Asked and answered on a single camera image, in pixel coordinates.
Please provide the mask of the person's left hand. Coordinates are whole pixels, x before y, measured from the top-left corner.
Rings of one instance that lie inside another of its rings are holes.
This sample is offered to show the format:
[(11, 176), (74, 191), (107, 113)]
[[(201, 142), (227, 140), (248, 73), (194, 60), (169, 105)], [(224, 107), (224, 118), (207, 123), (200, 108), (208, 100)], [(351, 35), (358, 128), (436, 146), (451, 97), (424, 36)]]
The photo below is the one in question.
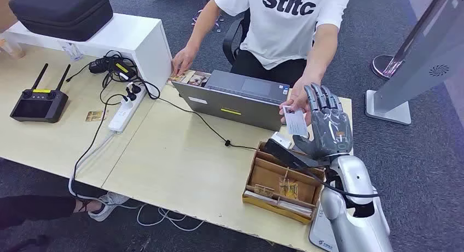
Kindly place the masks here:
[(305, 113), (305, 122), (306, 125), (311, 124), (311, 113), (309, 109), (309, 103), (308, 103), (308, 95), (306, 91), (304, 90), (305, 85), (311, 85), (312, 79), (310, 77), (302, 76), (297, 80), (297, 82), (294, 84), (291, 94), (289, 96), (289, 99), (280, 104), (279, 108), (279, 114), (282, 116), (281, 118), (281, 123), (285, 124), (286, 119), (284, 117), (284, 106), (291, 106), (293, 111), (296, 111), (298, 109), (301, 109), (303, 113)]

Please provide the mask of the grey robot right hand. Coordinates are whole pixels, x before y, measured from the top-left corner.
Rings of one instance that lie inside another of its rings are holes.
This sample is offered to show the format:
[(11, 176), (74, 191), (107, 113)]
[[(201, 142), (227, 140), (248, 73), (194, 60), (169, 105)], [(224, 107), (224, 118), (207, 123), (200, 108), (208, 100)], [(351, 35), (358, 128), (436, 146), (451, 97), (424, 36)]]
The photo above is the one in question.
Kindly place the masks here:
[(304, 86), (310, 109), (313, 140), (294, 135), (295, 146), (314, 160), (348, 155), (353, 147), (349, 116), (337, 95), (326, 86)]

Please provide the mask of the person's right hand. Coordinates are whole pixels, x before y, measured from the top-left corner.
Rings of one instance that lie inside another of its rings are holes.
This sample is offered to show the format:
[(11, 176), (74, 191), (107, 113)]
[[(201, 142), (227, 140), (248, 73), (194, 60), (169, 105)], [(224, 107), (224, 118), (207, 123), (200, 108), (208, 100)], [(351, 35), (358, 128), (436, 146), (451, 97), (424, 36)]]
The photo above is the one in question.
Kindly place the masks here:
[(185, 46), (172, 59), (172, 75), (179, 76), (187, 71), (193, 63), (198, 47)]

